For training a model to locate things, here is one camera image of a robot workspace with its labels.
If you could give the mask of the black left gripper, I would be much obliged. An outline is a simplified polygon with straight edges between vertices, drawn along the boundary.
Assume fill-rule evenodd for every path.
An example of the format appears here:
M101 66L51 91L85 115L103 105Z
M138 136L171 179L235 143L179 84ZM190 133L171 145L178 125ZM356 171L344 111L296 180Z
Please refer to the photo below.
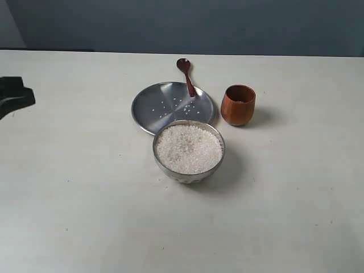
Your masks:
M18 76L1 77L1 119L16 110L35 104L34 92Z

